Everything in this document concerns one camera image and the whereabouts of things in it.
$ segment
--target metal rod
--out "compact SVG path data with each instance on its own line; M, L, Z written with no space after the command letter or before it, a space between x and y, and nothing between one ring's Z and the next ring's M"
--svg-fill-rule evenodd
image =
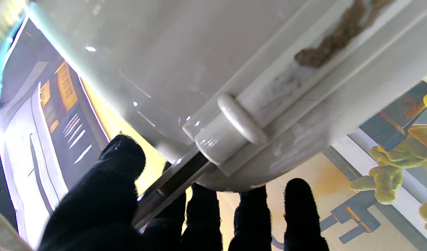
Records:
M194 148L176 164L172 165L138 199L138 210L132 225L142 229L164 208L181 195L203 173L215 167L202 153Z

